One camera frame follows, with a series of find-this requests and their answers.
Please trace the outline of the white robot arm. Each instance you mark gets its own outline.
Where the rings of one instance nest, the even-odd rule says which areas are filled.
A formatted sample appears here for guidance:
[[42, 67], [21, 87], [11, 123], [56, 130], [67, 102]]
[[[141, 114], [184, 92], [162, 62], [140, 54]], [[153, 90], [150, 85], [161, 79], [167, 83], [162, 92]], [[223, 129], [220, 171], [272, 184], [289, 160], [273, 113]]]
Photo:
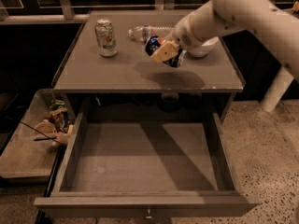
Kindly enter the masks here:
[[239, 30], [252, 33], [299, 80], [299, 19], [270, 0], [210, 0], [182, 18], [170, 35], [158, 38], [149, 56], [166, 62], [180, 49], [190, 51]]

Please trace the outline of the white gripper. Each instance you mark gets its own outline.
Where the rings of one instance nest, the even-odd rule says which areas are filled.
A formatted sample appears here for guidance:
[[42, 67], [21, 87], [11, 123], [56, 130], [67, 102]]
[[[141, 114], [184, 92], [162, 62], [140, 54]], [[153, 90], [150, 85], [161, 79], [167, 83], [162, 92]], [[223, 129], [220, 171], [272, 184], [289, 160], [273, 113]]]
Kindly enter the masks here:
[[156, 63], [163, 63], [178, 55], [179, 47], [192, 50], [200, 47], [203, 42], [192, 31], [191, 17], [182, 18], [170, 33], [168, 40], [157, 48], [150, 56]]

